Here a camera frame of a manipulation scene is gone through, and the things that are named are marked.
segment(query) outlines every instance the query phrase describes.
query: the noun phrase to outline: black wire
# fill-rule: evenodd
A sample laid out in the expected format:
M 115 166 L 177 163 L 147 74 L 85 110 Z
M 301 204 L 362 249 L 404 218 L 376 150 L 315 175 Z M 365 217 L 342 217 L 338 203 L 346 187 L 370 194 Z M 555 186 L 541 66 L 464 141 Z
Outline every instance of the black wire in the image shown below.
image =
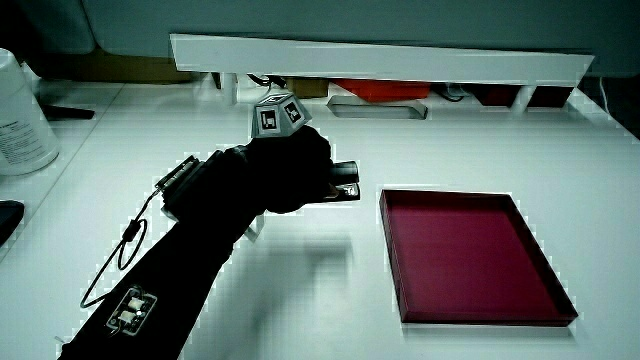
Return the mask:
M 122 246 L 120 246 L 120 255 L 118 255 L 118 269 L 120 270 L 125 270 L 127 266 L 131 264 L 131 261 L 138 253 L 138 250 L 140 250 L 140 245 L 142 245 L 142 240 L 144 240 L 144 235 L 147 233 L 147 220 L 146 219 L 139 220 L 138 224 L 142 224 L 143 226 L 142 234 L 140 235 L 140 240 L 138 240 L 138 244 L 136 245 L 136 248 L 133 250 L 133 253 L 131 253 L 131 256 L 129 256 L 129 261 L 127 261 L 124 265 L 122 265 L 122 255 L 124 254 L 124 243 L 121 242 Z
M 98 279 L 100 279 L 100 276 L 102 275 L 104 270 L 107 268 L 107 266 L 109 266 L 109 263 L 111 262 L 113 257 L 116 255 L 118 250 L 120 250 L 120 254 L 118 256 L 118 268 L 120 270 L 125 270 L 127 268 L 127 266 L 129 266 L 129 264 L 131 264 L 131 261 L 133 260 L 133 258 L 138 253 L 138 250 L 140 250 L 140 246 L 142 245 L 142 241 L 144 240 L 144 236 L 147 233 L 147 220 L 146 219 L 140 220 L 140 216 L 142 216 L 142 213 L 144 213 L 144 211 L 147 209 L 147 206 L 149 206 L 149 202 L 151 202 L 151 199 L 153 199 L 156 195 L 158 195 L 159 192 L 160 192 L 160 189 L 156 189 L 151 194 L 151 196 L 149 196 L 147 198 L 147 201 L 145 201 L 144 205 L 142 206 L 142 209 L 140 209 L 140 212 L 138 212 L 138 215 L 136 216 L 136 218 L 129 222 L 129 226 L 127 226 L 127 229 L 124 231 L 124 234 L 122 235 L 122 240 L 120 240 L 120 242 L 118 243 L 118 246 L 116 246 L 116 248 L 113 250 L 111 255 L 109 255 L 109 259 L 107 259 L 107 261 L 105 261 L 104 265 L 102 265 L 102 268 L 100 269 L 100 271 L 98 271 L 98 274 L 96 275 L 96 277 L 91 282 L 91 286 L 89 286 L 89 289 L 87 290 L 87 292 L 82 297 L 82 300 L 80 301 L 80 308 L 86 309 L 86 308 L 88 308 L 90 306 L 93 306 L 93 305 L 97 304 L 98 302 L 104 300 L 104 298 L 107 297 L 107 295 L 110 294 L 110 293 L 103 294 L 102 296 L 99 296 L 98 298 L 92 300 L 88 304 L 85 304 L 85 302 L 87 301 L 87 298 L 89 297 L 89 294 L 91 293 L 93 288 L 96 286 L 96 283 L 98 282 Z M 135 235 L 140 230 L 140 225 L 142 225 L 142 234 L 140 235 L 140 240 L 138 240 L 138 244 L 136 245 L 135 249 L 133 250 L 133 253 L 131 254 L 131 256 L 129 256 L 129 260 L 123 266 L 122 265 L 122 256 L 124 254 L 124 248 L 125 248 L 125 246 L 126 246 L 126 244 L 128 242 L 133 241 L 133 238 L 135 237 Z

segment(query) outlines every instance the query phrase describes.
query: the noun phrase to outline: red object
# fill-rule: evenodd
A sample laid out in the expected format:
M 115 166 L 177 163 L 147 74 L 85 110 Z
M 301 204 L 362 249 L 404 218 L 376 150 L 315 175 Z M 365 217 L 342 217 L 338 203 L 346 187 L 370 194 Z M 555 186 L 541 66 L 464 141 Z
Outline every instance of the red object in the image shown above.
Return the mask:
M 331 81 L 368 102 L 413 100 L 429 96 L 429 83 L 426 82 L 356 79 Z
M 403 322 L 567 326 L 578 314 L 511 197 L 383 190 Z

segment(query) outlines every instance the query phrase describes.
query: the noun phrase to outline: robotic glove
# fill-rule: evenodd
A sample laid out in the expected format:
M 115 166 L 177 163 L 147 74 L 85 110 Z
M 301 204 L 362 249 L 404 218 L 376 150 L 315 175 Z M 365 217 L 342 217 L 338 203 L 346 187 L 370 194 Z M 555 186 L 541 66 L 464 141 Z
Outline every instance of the robotic glove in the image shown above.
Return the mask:
M 180 191 L 165 193 L 165 209 L 194 225 L 230 218 L 246 222 L 265 210 L 295 211 L 335 192 L 329 184 L 332 166 L 329 142 L 305 125 L 286 138 L 253 139 L 217 151 Z

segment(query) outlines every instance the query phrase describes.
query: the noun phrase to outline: white bottle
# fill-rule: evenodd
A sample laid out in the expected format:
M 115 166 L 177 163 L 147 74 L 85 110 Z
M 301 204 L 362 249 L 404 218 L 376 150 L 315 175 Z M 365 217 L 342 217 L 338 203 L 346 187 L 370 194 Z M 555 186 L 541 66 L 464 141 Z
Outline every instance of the white bottle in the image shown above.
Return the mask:
M 21 175 L 52 162 L 60 152 L 24 73 L 0 48 L 0 175 Z

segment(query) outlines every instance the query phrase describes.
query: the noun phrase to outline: white table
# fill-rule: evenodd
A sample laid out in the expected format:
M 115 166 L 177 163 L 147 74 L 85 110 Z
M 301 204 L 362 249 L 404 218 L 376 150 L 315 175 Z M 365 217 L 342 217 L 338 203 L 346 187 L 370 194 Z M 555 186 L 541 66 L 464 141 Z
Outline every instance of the white table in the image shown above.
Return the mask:
M 0 263 L 0 358 L 56 358 L 54 336 L 71 340 L 90 315 L 80 299 L 153 184 L 188 154 L 248 142 L 248 105 L 193 94 L 191 85 L 122 87 Z M 362 200 L 268 216 L 255 243 L 240 240 L 184 359 L 640 356 L 640 147 L 593 102 L 576 91 L 582 115 L 514 117 L 432 96 L 427 120 L 392 121 L 338 119 L 326 101 L 304 101 L 311 125 L 334 161 L 358 161 Z M 579 318 L 568 329 L 403 326 L 383 187 L 511 193 Z M 161 205 L 147 210 L 138 259 L 172 225 Z M 108 271 L 98 294 L 122 276 Z

